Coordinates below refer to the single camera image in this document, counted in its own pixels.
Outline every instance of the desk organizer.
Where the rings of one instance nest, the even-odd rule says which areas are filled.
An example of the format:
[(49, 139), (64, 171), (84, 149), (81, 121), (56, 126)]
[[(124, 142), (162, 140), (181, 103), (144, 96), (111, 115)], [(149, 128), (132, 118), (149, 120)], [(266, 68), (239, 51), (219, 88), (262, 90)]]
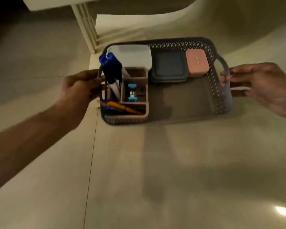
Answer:
[[(219, 60), (227, 75), (229, 67), (225, 60), (217, 54), (214, 44), (207, 38), (172, 38), (136, 42), (123, 42), (108, 45), (107, 49), (114, 45), (148, 45), (152, 56), (161, 52), (184, 51), (188, 49), (203, 49), (206, 53), (210, 70), (207, 74), (198, 78), (188, 78), (183, 82), (154, 83), (151, 82), (151, 72), (143, 67), (126, 68), (132, 78), (123, 79), (121, 99), (115, 100), (110, 87), (105, 91), (105, 100), (118, 101), (127, 107), (138, 111), (144, 111), (144, 115), (117, 115), (107, 116), (102, 114), (103, 120), (110, 125), (125, 125), (137, 123), (176, 123), (189, 122), (212, 118), (216, 115), (224, 115), (232, 110), (232, 95), (227, 83), (221, 87), (214, 62)], [(138, 102), (127, 101), (125, 87), (128, 83), (135, 83), (144, 87), (146, 96)]]

